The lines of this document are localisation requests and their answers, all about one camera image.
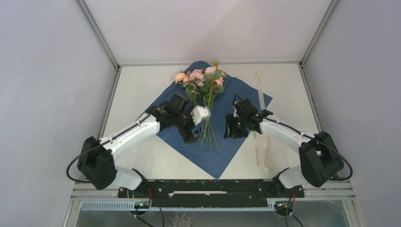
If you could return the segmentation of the blue wrapping paper sheet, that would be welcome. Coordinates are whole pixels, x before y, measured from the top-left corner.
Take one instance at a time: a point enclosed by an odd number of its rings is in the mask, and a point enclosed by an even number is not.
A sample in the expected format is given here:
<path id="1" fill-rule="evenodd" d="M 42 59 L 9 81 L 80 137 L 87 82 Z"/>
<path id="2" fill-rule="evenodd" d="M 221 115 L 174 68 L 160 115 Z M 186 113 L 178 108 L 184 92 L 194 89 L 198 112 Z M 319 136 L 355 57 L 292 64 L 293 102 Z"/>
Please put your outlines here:
<path id="1" fill-rule="evenodd" d="M 224 65 L 227 76 L 225 90 L 217 95 L 211 109 L 211 125 L 195 143 L 183 141 L 176 128 L 163 130 L 137 145 L 134 168 L 148 179 L 270 179 L 274 171 L 265 160 L 270 145 L 265 138 L 250 132 L 243 138 L 227 138 L 226 116 L 234 109 L 235 94 L 249 99 L 257 108 L 267 107 L 268 95 L 260 104 L 257 87 L 263 81 L 256 78 L 267 64 Z"/>

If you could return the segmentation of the pale pink fake flower stem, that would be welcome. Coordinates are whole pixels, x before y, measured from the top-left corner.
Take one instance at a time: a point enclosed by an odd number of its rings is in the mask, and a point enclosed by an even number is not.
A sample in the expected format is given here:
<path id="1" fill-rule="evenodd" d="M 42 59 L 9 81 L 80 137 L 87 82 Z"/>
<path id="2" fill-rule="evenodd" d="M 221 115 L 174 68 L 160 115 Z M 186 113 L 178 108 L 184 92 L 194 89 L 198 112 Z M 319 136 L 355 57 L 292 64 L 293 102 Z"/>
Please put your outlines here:
<path id="1" fill-rule="evenodd" d="M 224 80 L 226 77 L 226 73 L 222 70 L 218 61 L 213 61 L 213 65 L 207 67 L 204 70 L 204 81 L 203 81 L 203 94 L 202 94 L 202 103 L 205 107 L 207 107 L 210 111 L 212 111 L 216 96 L 223 93 L 225 91 Z M 209 143 L 210 148 L 216 148 L 219 151 L 219 145 L 217 142 L 216 135 L 214 133 L 213 126 L 211 124 L 211 117 L 205 121 L 202 126 L 204 131 L 201 141 L 201 147 L 204 144 L 204 141 Z"/>

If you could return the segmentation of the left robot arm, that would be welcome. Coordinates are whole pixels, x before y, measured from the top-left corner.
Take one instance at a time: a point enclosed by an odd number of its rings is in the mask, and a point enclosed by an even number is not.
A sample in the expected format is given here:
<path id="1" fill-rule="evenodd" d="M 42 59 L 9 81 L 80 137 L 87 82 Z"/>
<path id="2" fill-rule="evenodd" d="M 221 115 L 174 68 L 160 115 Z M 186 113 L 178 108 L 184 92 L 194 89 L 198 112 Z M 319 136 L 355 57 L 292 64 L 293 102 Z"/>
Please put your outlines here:
<path id="1" fill-rule="evenodd" d="M 100 139 L 87 138 L 72 163 L 77 163 L 84 182 L 97 190 L 114 185 L 142 197 L 148 191 L 146 178 L 139 171 L 117 166 L 115 162 L 139 142 L 171 127 L 178 129 L 185 143 L 196 142 L 201 133 L 196 127 L 210 116 L 208 107 L 191 104 L 184 96 L 175 94 L 169 101 L 149 107 L 134 123 L 117 133 Z"/>

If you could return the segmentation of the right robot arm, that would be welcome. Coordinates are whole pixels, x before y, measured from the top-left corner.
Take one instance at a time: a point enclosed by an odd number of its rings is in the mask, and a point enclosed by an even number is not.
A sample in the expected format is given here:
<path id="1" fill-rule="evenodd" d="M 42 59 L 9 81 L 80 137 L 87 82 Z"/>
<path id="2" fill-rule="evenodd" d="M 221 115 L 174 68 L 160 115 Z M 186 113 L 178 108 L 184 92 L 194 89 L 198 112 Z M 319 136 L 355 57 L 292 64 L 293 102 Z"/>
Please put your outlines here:
<path id="1" fill-rule="evenodd" d="M 274 176 L 276 195 L 285 197 L 292 188 L 307 183 L 321 187 L 347 164 L 330 134 L 296 129 L 266 109 L 257 110 L 249 99 L 233 102 L 232 106 L 234 113 L 226 116 L 225 138 L 242 138 L 253 131 L 279 140 L 299 155 L 298 166 L 286 168 Z"/>

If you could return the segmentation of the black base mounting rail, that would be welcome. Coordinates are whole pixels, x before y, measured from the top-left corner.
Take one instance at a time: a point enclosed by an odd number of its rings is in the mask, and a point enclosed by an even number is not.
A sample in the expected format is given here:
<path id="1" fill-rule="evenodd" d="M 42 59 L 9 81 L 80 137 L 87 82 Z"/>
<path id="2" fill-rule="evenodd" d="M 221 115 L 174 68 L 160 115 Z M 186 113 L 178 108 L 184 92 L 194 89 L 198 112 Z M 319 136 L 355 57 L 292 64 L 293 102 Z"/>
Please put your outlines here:
<path id="1" fill-rule="evenodd" d="M 286 189 L 273 180 L 145 180 L 135 190 L 119 188 L 118 198 L 154 202 L 163 209 L 266 208 L 269 199 L 304 198 L 302 186 Z"/>

